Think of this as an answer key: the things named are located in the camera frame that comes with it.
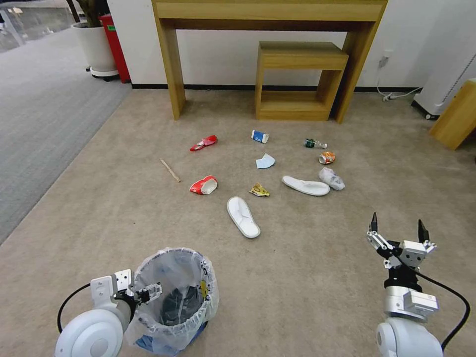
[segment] white wall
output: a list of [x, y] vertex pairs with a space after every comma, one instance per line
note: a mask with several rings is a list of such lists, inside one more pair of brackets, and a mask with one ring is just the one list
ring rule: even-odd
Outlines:
[[[433, 56], [458, 24], [450, 17], [461, 3], [474, 0], [389, 0], [370, 49], [358, 86], [423, 86]], [[119, 40], [134, 84], [166, 83], [159, 39], [150, 0], [108, 0]], [[448, 31], [441, 31], [442, 25]], [[341, 47], [345, 33], [270, 31], [178, 31], [178, 45], [186, 84], [254, 84], [260, 40], [332, 41]], [[393, 50], [378, 70], [385, 50]], [[312, 85], [317, 72], [273, 71], [265, 84]]]

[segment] potted plant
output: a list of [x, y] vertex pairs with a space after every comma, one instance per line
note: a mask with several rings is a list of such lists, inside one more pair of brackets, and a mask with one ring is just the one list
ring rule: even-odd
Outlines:
[[78, 22], [72, 27], [95, 77], [110, 77], [118, 74], [111, 48], [99, 16], [109, 13], [106, 0], [77, 0], [87, 22]]

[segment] carpet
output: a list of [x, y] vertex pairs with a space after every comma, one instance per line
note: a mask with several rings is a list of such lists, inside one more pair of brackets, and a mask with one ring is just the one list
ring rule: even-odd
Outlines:
[[131, 91], [85, 68], [71, 29], [0, 54], [0, 243]]
[[[167, 91], [134, 90], [0, 246], [4, 291], [0, 351], [50, 357], [61, 302], [92, 278], [135, 269], [158, 249], [189, 247], [208, 256], [220, 305], [184, 357], [378, 356], [375, 329], [384, 321], [383, 259], [366, 241], [374, 211], [387, 239], [417, 238], [421, 218], [438, 249], [422, 272], [476, 301], [476, 145], [450, 151], [428, 134], [407, 100], [354, 95], [342, 125], [256, 121], [252, 92], [187, 91], [183, 116], [172, 120]], [[251, 140], [252, 129], [270, 135]], [[215, 134], [218, 143], [189, 148]], [[322, 166], [305, 138], [327, 142], [346, 188], [311, 197], [283, 175], [317, 179]], [[276, 164], [258, 170], [268, 153]], [[163, 158], [181, 178], [177, 183]], [[218, 188], [188, 191], [206, 175]], [[271, 195], [248, 191], [261, 183]], [[226, 202], [244, 198], [261, 235], [244, 238]], [[427, 328], [440, 341], [463, 304], [425, 281], [441, 310]], [[91, 307], [90, 292], [66, 306], [63, 325]], [[471, 318], [446, 356], [472, 357]], [[124, 346], [121, 357], [150, 356]]]

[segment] wall outlet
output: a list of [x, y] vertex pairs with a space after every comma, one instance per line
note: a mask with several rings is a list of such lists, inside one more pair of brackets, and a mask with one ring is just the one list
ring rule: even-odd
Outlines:
[[393, 50], [385, 50], [383, 52], [382, 58], [378, 62], [378, 68], [383, 68], [388, 63], [389, 58], [391, 57]]

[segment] red trash bin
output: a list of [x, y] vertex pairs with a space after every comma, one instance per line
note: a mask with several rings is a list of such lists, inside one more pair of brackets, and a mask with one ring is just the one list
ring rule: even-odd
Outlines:
[[107, 14], [99, 17], [99, 19], [103, 22], [104, 30], [106, 31], [106, 36], [108, 37], [109, 46], [111, 47], [114, 61], [116, 62], [116, 67], [119, 71], [120, 81], [122, 83], [130, 82], [129, 70], [127, 69], [127, 64], [125, 64], [124, 54], [122, 53], [122, 48], [120, 47], [118, 33], [116, 32], [113, 18], [111, 14]]

